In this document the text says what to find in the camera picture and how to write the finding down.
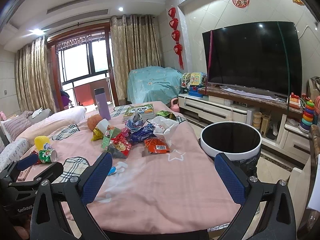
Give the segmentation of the person left hand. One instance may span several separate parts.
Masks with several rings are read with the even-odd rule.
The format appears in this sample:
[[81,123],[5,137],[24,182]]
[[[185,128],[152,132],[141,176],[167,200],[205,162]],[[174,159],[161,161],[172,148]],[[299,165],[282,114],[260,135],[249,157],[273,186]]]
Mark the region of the person left hand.
[[21,237],[22,240],[28,240],[29,239],[29,233],[30,233],[30,227],[29,226],[14,226],[14,229],[18,233],[18,235]]

